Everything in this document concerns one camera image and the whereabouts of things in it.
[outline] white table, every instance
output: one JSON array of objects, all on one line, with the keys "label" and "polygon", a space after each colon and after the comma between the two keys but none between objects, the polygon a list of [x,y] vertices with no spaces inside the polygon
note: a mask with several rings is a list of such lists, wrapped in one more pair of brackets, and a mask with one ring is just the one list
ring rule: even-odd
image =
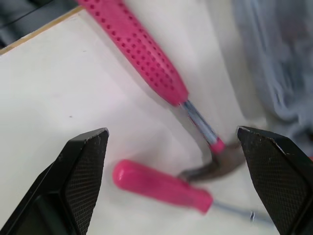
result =
[{"label": "white table", "polygon": [[[222,57],[223,45],[238,48],[240,43],[228,1],[207,5],[203,0],[128,0],[127,4],[177,67],[191,101],[222,139],[229,141],[237,125],[265,123],[263,114],[244,115],[236,94],[246,94],[252,104],[248,108],[255,108],[257,99],[245,93],[246,85],[241,91],[234,88],[233,74],[228,74]],[[216,21],[218,14],[212,16],[212,5],[227,13],[216,28],[211,17]],[[234,45],[228,38],[219,46],[222,23],[235,32]],[[250,224],[218,209],[203,216],[118,190],[111,183],[110,170],[119,159],[176,175],[207,161],[202,136],[181,111],[148,87],[84,10],[29,38],[0,57],[0,227],[69,139],[107,127],[104,176],[88,234],[278,234],[275,228]],[[246,71],[244,60],[239,61],[237,66]],[[199,187],[220,201],[265,210],[246,166]]]}]

